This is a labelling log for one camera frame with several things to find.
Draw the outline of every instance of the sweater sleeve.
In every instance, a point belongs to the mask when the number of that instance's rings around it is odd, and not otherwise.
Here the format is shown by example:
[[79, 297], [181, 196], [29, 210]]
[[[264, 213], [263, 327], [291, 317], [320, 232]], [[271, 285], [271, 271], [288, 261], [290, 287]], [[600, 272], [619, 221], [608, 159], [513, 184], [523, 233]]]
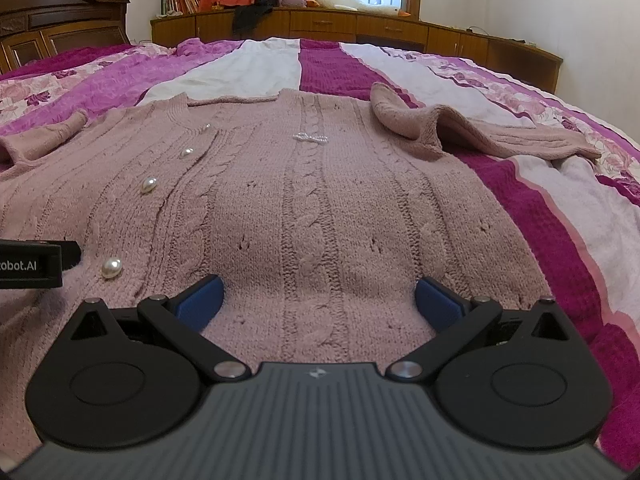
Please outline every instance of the sweater sleeve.
[[80, 110], [61, 123], [37, 126], [20, 134], [0, 137], [0, 163], [33, 162], [61, 146], [86, 124]]

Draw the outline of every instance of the triangular cutout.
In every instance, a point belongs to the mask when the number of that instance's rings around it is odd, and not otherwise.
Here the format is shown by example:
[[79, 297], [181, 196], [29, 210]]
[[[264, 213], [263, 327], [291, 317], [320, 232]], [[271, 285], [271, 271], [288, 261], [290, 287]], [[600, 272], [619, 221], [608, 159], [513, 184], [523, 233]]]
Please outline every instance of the triangular cutout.
[[533, 337], [556, 339], [558, 341], [567, 341], [569, 339], [558, 323], [556, 316], [554, 316], [551, 312], [545, 312], [542, 316], [540, 316], [538, 324], [533, 329], [531, 335]]
[[84, 314], [80, 325], [71, 336], [72, 341], [79, 339], [89, 339], [91, 337], [100, 337], [107, 335], [107, 329], [104, 327], [102, 320], [97, 312], [88, 312]]

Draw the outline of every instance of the black cloth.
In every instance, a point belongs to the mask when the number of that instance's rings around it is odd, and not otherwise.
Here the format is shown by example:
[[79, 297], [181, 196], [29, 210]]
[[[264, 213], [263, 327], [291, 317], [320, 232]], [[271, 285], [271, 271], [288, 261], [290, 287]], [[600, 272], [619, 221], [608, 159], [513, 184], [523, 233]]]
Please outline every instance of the black cloth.
[[236, 7], [231, 31], [234, 36], [252, 32], [260, 19], [269, 14], [273, 7], [280, 5], [280, 0], [254, 0], [251, 5]]

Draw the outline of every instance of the blue gripper pad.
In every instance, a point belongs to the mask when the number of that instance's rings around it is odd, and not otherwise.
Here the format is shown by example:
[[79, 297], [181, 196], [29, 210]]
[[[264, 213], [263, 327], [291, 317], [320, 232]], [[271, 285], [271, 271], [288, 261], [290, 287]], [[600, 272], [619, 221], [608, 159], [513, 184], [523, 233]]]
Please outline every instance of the blue gripper pad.
[[222, 307], [222, 279], [210, 275], [170, 300], [170, 311], [194, 332], [201, 332]]
[[464, 306], [452, 300], [425, 279], [415, 286], [415, 304], [421, 316], [440, 333], [466, 314]]

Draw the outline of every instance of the logo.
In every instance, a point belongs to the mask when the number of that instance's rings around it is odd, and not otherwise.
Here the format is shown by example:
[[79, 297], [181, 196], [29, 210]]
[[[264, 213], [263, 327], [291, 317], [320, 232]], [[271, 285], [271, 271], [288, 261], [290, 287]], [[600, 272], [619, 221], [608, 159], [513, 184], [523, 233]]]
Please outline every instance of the logo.
[[0, 262], [0, 270], [38, 270], [38, 262]]
[[322, 370], [322, 368], [314, 368], [309, 372], [309, 375], [312, 376], [314, 379], [322, 379], [327, 374], [328, 372], [325, 370]]

